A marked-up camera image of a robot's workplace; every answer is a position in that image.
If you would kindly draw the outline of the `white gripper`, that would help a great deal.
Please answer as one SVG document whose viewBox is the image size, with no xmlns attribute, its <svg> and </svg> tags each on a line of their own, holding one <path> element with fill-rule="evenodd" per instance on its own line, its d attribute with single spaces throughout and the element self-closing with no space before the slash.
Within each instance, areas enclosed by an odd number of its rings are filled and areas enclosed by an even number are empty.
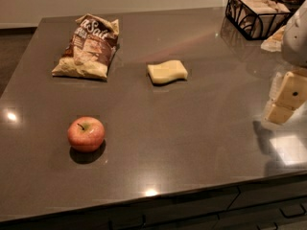
<svg viewBox="0 0 307 230">
<path fill-rule="evenodd" d="M 288 20 L 281 46 L 282 57 L 299 67 L 307 67 L 307 0 Z M 298 71 L 277 72 L 272 79 L 264 111 L 267 122 L 285 124 L 307 101 L 307 76 Z"/>
</svg>

